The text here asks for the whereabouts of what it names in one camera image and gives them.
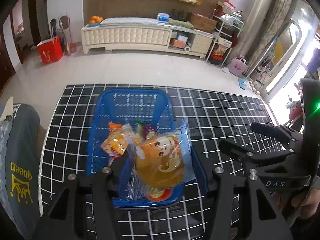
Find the person's right hand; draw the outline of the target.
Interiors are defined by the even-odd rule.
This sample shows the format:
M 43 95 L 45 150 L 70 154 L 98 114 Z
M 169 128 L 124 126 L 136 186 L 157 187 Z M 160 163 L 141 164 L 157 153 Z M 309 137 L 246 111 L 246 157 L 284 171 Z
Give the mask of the person's right hand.
M 314 177 L 308 194 L 301 193 L 295 196 L 291 200 L 291 205 L 302 208 L 299 213 L 299 217 L 302 219 L 311 218 L 316 214 L 319 209 L 319 176 Z

